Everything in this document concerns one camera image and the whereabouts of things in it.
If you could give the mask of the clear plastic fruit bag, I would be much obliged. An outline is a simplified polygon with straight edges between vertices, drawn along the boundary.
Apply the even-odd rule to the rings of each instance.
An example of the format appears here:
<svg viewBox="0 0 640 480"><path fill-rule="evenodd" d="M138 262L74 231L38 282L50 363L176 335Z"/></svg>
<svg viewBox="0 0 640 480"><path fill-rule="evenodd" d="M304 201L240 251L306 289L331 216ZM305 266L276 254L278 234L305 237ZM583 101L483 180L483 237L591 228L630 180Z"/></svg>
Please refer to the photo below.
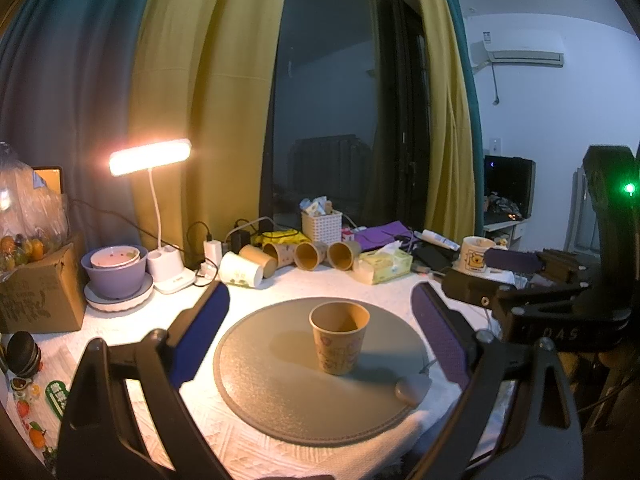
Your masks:
<svg viewBox="0 0 640 480"><path fill-rule="evenodd" d="M68 237L63 195L1 143L1 281L40 261Z"/></svg>

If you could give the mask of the grey computer mouse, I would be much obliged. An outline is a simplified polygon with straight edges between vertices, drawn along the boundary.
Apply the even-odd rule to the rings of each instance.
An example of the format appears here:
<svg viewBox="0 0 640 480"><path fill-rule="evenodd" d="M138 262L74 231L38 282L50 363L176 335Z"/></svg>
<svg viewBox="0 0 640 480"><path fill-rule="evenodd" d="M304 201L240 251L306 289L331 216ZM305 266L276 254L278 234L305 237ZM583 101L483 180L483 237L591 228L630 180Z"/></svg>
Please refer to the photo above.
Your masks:
<svg viewBox="0 0 640 480"><path fill-rule="evenodd" d="M430 391L432 383L427 374L411 374L396 382L395 396L409 408L417 408Z"/></svg>

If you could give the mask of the yellow tissue pack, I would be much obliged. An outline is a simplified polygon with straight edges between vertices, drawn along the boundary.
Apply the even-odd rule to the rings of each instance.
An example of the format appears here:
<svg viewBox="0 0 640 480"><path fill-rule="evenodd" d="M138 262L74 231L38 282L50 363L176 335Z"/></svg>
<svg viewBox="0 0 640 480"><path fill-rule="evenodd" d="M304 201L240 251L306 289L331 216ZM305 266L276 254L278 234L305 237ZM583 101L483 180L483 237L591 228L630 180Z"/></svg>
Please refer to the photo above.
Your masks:
<svg viewBox="0 0 640 480"><path fill-rule="evenodd" d="M356 280L377 285L409 274L413 258L400 245L401 242L396 240L372 252L360 254L352 266Z"/></svg>

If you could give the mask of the small pink white bowl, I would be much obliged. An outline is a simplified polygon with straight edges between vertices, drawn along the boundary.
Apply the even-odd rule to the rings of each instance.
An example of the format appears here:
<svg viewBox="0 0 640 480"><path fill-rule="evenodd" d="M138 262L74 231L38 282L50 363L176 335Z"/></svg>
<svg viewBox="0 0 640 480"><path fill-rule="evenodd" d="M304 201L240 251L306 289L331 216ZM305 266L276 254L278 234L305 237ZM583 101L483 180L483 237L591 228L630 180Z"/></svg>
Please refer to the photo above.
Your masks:
<svg viewBox="0 0 640 480"><path fill-rule="evenodd" d="M130 245L104 247L90 256L90 263L97 269L119 269L140 259L140 250Z"/></svg>

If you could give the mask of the brown paper cup lying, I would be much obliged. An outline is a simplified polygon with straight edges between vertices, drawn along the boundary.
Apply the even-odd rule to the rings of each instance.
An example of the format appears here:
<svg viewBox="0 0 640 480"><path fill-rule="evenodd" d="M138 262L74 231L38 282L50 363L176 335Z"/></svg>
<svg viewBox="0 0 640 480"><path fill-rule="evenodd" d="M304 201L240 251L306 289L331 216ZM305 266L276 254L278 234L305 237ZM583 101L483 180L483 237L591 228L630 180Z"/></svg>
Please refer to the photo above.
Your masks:
<svg viewBox="0 0 640 480"><path fill-rule="evenodd" d="M277 260L253 245L243 246L240 249L239 256L252 263L258 264L262 269L262 278L264 280L271 278L277 270Z"/></svg>

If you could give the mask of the yellow curtain left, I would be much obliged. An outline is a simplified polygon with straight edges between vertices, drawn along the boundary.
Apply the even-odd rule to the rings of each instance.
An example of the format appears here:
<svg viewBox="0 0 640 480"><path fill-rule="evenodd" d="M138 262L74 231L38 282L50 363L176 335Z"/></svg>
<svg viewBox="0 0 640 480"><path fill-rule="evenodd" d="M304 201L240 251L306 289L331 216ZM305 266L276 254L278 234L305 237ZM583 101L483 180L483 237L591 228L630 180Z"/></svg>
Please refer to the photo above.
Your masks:
<svg viewBox="0 0 640 480"><path fill-rule="evenodd" d="M206 234L255 219L284 0L148 0L129 98L132 146L188 139L154 171L163 238L193 266ZM129 179L139 226L157 228L146 174Z"/></svg>

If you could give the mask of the patterned paper cup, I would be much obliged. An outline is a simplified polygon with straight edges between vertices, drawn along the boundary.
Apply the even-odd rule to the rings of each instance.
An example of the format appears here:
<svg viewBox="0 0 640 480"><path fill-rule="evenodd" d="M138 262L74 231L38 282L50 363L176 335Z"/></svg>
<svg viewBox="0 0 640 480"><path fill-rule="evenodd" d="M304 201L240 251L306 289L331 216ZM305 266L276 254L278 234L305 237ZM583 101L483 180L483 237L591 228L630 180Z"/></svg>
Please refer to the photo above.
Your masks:
<svg viewBox="0 0 640 480"><path fill-rule="evenodd" d="M311 310L308 320L322 372L342 376L355 368L370 318L366 307L346 300L325 302Z"/></svg>
<svg viewBox="0 0 640 480"><path fill-rule="evenodd" d="M294 262L299 269L313 271L326 260L328 246L322 242L303 242L296 246Z"/></svg>

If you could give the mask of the white cartoon mug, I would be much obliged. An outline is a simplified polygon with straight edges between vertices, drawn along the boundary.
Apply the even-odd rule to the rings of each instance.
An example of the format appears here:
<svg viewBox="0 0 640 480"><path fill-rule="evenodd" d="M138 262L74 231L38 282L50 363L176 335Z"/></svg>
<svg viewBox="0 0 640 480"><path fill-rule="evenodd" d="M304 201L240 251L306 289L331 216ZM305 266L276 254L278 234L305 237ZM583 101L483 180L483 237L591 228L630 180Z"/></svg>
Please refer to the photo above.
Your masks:
<svg viewBox="0 0 640 480"><path fill-rule="evenodd" d="M489 272L485 254L497 244L486 237L467 236L462 240L457 270L471 275L484 275Z"/></svg>

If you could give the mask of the white desk lamp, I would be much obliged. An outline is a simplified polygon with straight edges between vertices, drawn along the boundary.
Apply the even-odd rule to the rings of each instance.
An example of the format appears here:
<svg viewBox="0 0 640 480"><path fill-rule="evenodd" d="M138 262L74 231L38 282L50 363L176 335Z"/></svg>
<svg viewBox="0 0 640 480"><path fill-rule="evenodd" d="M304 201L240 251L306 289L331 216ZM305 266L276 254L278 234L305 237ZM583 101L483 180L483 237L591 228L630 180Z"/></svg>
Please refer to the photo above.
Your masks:
<svg viewBox="0 0 640 480"><path fill-rule="evenodd" d="M157 233L156 247L146 256L146 267L153 280L155 289L163 295L180 292L195 282L195 273L188 270L180 256L180 250L162 241L163 222L160 203L154 182L153 171L184 162L190 157L191 142L188 139L175 139L113 152L108 159L108 169L113 177L144 171L148 176L151 191Z"/></svg>

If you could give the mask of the white tube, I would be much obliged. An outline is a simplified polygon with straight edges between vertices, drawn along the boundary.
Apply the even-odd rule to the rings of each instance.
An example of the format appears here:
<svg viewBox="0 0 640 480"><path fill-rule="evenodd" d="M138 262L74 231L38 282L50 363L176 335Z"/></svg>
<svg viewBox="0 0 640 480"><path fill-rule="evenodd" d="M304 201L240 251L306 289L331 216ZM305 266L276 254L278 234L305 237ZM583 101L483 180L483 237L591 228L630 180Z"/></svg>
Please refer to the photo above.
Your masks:
<svg viewBox="0 0 640 480"><path fill-rule="evenodd" d="M453 252L458 252L460 250L460 245L453 240L450 240L446 236L442 234L438 234L436 232L430 230L423 230L422 232L416 232L416 236L420 238L420 240L424 240L424 242L452 250Z"/></svg>

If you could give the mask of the patterned paper cup lying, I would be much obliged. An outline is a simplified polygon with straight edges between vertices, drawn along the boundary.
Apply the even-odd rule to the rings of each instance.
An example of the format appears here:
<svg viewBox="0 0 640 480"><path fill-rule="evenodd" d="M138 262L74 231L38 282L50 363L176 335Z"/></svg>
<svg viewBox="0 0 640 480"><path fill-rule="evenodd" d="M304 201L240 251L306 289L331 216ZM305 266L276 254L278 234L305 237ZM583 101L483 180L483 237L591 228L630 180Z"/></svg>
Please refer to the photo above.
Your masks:
<svg viewBox="0 0 640 480"><path fill-rule="evenodd" d="M296 246L294 262L299 269L313 271L326 260L328 246L322 242L303 242Z"/></svg>

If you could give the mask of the white paper cup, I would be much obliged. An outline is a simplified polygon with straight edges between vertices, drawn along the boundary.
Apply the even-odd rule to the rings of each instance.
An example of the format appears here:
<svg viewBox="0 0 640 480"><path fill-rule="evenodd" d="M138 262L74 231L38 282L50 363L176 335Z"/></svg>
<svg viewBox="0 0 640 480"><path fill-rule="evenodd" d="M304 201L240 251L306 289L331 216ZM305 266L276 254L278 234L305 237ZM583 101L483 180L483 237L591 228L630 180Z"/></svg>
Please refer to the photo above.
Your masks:
<svg viewBox="0 0 640 480"><path fill-rule="evenodd" d="M258 263L247 260L234 252L226 252L219 266L219 279L224 284L256 288L262 282L264 272Z"/></svg>

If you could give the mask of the round grey placemat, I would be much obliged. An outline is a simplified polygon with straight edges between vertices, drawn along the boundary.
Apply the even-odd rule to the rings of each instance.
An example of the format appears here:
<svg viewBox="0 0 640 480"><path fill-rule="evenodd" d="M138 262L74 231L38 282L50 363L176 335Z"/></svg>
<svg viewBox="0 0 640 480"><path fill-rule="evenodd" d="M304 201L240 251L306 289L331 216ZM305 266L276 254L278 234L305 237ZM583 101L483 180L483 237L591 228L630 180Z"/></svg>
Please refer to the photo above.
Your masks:
<svg viewBox="0 0 640 480"><path fill-rule="evenodd" d="M335 376L319 364L309 315L322 297L261 308L229 328L213 360L228 408L254 429L285 442L337 446L371 439L411 412L396 384L428 363L421 336L402 318L370 304L356 367Z"/></svg>

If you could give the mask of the white charger plug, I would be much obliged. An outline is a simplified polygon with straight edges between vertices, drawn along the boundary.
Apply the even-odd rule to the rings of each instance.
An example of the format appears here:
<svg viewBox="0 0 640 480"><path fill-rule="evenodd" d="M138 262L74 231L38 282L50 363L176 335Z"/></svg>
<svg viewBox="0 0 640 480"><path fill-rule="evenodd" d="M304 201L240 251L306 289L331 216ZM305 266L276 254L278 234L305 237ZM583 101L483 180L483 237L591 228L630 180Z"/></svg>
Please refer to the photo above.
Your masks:
<svg viewBox="0 0 640 480"><path fill-rule="evenodd" d="M222 259L222 244L220 240L204 240L203 242L204 259L210 266L218 266Z"/></svg>

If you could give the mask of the black monitor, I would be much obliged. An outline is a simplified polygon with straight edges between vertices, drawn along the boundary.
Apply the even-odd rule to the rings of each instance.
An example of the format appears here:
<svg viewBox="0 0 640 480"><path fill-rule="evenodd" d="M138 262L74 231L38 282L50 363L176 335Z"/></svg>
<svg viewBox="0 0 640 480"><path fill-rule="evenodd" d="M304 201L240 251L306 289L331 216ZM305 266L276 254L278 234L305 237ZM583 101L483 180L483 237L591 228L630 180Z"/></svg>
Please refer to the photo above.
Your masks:
<svg viewBox="0 0 640 480"><path fill-rule="evenodd" d="M484 223L528 219L533 212L536 162L521 157L484 158Z"/></svg>

